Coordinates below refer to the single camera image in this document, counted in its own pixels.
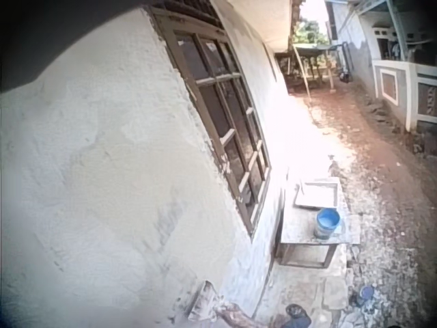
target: blue bucket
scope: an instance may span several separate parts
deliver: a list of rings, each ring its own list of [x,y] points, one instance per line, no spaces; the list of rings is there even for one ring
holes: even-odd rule
[[[333,208],[323,208],[317,214],[314,236],[329,239],[340,224],[340,214]]]

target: house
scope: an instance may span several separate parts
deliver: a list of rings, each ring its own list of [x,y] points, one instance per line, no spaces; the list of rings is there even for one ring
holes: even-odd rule
[[[326,0],[330,35],[353,79],[407,131],[437,124],[437,43],[417,3]]]
[[[274,52],[299,4],[15,7],[2,39],[5,324],[198,327],[185,311],[205,279],[252,315],[287,173]]]

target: sky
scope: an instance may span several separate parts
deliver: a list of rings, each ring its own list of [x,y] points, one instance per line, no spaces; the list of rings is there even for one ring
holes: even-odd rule
[[[326,21],[328,13],[324,0],[306,0],[300,7],[300,15],[310,21],[319,23],[320,32],[326,34]]]

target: dirt ground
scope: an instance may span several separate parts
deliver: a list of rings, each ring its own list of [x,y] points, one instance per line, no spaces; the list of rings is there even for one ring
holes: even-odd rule
[[[437,297],[437,160],[413,154],[389,110],[369,108],[359,85],[335,85],[334,94],[311,90],[309,111],[325,138],[348,149],[330,170],[361,216],[361,245],[351,247],[348,268],[355,287],[378,291],[366,326],[418,327]]]

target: alley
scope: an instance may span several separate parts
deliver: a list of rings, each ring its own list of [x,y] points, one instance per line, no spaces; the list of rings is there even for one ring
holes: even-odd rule
[[[301,131],[318,132],[318,141],[305,140],[300,147],[311,147],[309,154],[325,151],[331,159],[329,174],[340,177],[350,213],[361,219],[361,244],[348,245],[344,259],[336,254],[336,262],[331,264],[334,267],[325,273],[275,263],[257,318],[266,322],[275,306],[283,312],[287,303],[302,302],[306,297],[302,306],[309,315],[313,314],[315,328],[383,328],[394,324],[418,327],[432,313],[433,297],[437,295],[437,179],[431,171],[437,161],[432,156],[413,154],[408,149],[412,147],[410,138],[401,132],[389,111],[375,109],[357,83],[336,81],[336,88],[334,94],[328,89],[311,90],[309,109],[304,105],[309,103],[306,95],[301,94],[293,100],[292,110],[301,112],[297,124]],[[364,284],[376,290],[371,304],[358,310],[362,319],[356,320],[355,325],[344,320],[347,310],[331,314],[323,305],[319,305],[320,309],[314,305],[329,297],[319,294],[324,293],[321,289],[326,277],[332,276],[350,281],[349,294]],[[274,284],[289,286],[273,291]],[[269,298],[275,294],[282,300],[271,306]],[[318,319],[314,322],[320,311],[333,325],[322,324]]]

